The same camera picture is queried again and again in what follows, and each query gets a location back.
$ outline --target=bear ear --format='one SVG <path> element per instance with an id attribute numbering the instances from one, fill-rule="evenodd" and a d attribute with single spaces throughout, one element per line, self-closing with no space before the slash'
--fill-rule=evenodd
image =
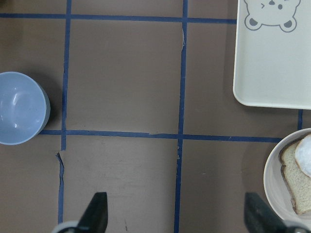
<path id="1" fill-rule="evenodd" d="M 286 33 L 290 33 L 293 30 L 295 30 L 296 26 L 297 26 L 297 22 L 295 18 L 291 18 L 287 22 L 280 24 L 280 28 Z"/>
<path id="2" fill-rule="evenodd" d="M 250 15 L 245 18 L 245 25 L 250 30 L 258 30 L 261 27 L 261 23 L 253 19 Z"/>

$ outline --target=bread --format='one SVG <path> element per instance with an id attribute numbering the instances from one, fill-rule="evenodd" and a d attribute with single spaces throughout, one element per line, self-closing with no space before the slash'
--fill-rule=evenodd
<path id="1" fill-rule="evenodd" d="M 305 175 L 295 161 L 295 149 L 299 141 L 286 146 L 279 154 L 281 173 L 292 196 L 292 206 L 296 214 L 311 211 L 311 178 Z"/>

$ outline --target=table surface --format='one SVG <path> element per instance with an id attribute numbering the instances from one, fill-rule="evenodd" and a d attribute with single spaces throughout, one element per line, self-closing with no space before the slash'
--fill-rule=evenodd
<path id="1" fill-rule="evenodd" d="M 107 233 L 246 233 L 245 192 L 266 200 L 270 151 L 311 112 L 235 100 L 236 18 L 237 0 L 0 0 L 0 72 L 52 107 L 0 145 L 1 230 L 49 233 L 104 191 Z"/>

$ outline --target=egg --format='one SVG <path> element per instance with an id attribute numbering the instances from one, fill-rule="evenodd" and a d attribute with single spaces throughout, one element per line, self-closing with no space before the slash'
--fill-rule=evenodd
<path id="1" fill-rule="evenodd" d="M 311 177 L 311 134 L 304 137 L 297 145 L 295 160 L 300 170 Z"/>

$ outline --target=white plate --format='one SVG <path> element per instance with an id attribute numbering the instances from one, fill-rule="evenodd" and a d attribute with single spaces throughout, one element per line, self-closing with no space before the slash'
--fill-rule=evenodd
<path id="1" fill-rule="evenodd" d="M 270 153 L 263 174 L 266 197 L 275 213 L 287 226 L 301 226 L 311 230 L 311 213 L 297 215 L 291 204 L 291 195 L 281 174 L 280 151 L 296 139 L 311 133 L 311 128 L 292 133 L 280 141 Z"/>
<path id="2" fill-rule="evenodd" d="M 239 0 L 233 92 L 240 103 L 311 109 L 310 12 L 310 0 Z"/>

